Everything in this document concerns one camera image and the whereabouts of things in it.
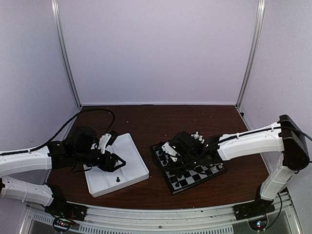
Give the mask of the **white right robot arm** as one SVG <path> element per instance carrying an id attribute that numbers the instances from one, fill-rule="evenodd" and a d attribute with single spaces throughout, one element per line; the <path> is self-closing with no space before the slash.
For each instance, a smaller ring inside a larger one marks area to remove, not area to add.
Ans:
<path id="1" fill-rule="evenodd" d="M 310 164 L 306 139 L 311 137 L 302 132 L 289 115 L 281 115 L 277 122 L 268 126 L 233 134 L 204 138 L 198 132 L 182 131 L 165 142 L 161 149 L 173 160 L 165 167 L 172 172 L 212 163 L 217 156 L 222 161 L 255 154 L 276 156 L 271 162 L 269 176 L 259 185 L 256 198 L 250 204 L 252 214 L 260 215 L 291 177 Z"/>

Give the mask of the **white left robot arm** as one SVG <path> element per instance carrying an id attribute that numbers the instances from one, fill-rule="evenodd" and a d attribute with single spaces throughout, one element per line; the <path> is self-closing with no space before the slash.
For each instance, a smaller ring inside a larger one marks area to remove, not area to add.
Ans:
<path id="1" fill-rule="evenodd" d="M 126 165 L 124 159 L 107 150 L 117 138 L 111 131 L 97 137 L 95 130 L 78 127 L 62 141 L 0 154 L 0 196 L 51 207 L 59 216 L 70 212 L 70 205 L 58 186 L 35 184 L 31 172 L 75 168 L 85 165 L 104 172 L 114 172 Z"/>

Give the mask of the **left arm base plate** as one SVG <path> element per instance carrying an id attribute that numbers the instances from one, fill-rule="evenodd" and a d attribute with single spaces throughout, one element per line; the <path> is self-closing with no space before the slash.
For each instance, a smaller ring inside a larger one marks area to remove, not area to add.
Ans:
<path id="1" fill-rule="evenodd" d="M 66 218 L 69 220 L 84 221 L 88 208 L 83 205 L 65 203 L 63 205 L 50 205 L 44 207 L 46 212 L 52 216 Z"/>

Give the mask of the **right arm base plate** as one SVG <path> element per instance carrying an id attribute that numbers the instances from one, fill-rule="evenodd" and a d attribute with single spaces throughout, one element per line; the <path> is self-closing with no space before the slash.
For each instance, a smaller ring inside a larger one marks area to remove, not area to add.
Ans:
<path id="1" fill-rule="evenodd" d="M 264 216 L 267 213 L 274 212 L 274 205 L 264 206 L 256 205 L 254 202 L 248 202 L 233 206 L 236 220 L 250 219 L 258 216 Z"/>

